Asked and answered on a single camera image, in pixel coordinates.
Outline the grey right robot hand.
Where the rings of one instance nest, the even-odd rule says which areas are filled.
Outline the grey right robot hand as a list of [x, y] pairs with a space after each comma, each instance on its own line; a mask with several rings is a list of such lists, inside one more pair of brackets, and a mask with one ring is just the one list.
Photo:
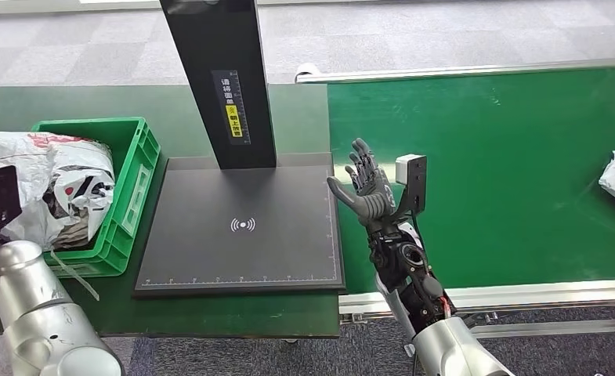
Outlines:
[[396, 202], [385, 171], [378, 165], [374, 154], [361, 138], [352, 141], [349, 159], [354, 164], [345, 166], [353, 184], [352, 192], [334, 176], [327, 177], [331, 192], [349, 207], [368, 233], [382, 229], [383, 223], [396, 210]]

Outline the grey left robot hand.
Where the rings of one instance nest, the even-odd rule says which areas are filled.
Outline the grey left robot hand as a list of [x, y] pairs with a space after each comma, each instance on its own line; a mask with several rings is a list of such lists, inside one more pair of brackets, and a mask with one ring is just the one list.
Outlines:
[[42, 200], [49, 210], [49, 223], [60, 226], [50, 236], [51, 246], [82, 248], [96, 235], [113, 204], [114, 182], [108, 174], [55, 174]]

